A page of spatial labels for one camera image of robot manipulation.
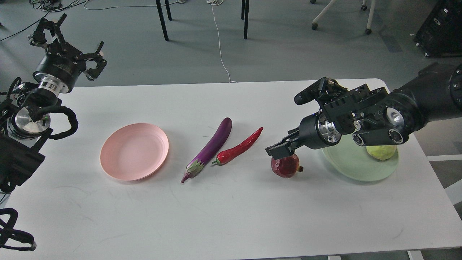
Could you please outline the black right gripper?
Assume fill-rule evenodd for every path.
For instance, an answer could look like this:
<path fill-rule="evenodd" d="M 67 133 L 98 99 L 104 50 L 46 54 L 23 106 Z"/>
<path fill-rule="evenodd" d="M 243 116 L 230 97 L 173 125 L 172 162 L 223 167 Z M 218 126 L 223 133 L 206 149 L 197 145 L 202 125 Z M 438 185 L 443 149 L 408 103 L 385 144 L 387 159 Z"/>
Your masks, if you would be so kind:
<path fill-rule="evenodd" d="M 295 154 L 301 146 L 310 149 L 322 149 L 335 146 L 341 140 L 341 133 L 329 122 L 324 114 L 312 114 L 304 117 L 299 127 L 288 131 L 280 142 L 266 148 L 273 159 L 278 160 Z"/>

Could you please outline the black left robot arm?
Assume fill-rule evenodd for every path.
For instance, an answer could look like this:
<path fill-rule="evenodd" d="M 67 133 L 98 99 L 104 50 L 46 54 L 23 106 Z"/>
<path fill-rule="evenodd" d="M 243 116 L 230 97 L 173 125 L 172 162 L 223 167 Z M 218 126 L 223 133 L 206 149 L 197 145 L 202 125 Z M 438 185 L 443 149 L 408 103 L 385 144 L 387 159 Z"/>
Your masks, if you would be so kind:
<path fill-rule="evenodd" d="M 107 65 L 103 42 L 93 53 L 84 53 L 68 43 L 59 20 L 45 17 L 29 36 L 32 46 L 41 47 L 45 55 L 32 74 L 35 82 L 17 77 L 1 102 L 1 202 L 27 181 L 44 162 L 40 149 L 47 140 L 73 135 L 79 123 L 76 114 L 62 105 L 60 94 L 71 92 L 81 74 L 96 80 Z"/>

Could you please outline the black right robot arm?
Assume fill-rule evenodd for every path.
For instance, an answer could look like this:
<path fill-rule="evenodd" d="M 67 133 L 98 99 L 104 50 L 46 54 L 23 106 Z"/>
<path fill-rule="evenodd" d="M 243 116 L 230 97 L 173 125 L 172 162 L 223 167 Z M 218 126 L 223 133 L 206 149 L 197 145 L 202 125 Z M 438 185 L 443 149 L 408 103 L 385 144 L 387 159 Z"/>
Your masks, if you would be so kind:
<path fill-rule="evenodd" d="M 358 146 L 399 145 L 429 122 L 461 117 L 461 66 L 433 63 L 392 92 L 362 84 L 352 90 L 323 77 L 294 97 L 296 105 L 315 100 L 317 113 L 304 117 L 280 142 L 266 148 L 274 159 L 297 148 L 322 149 L 351 135 Z"/>

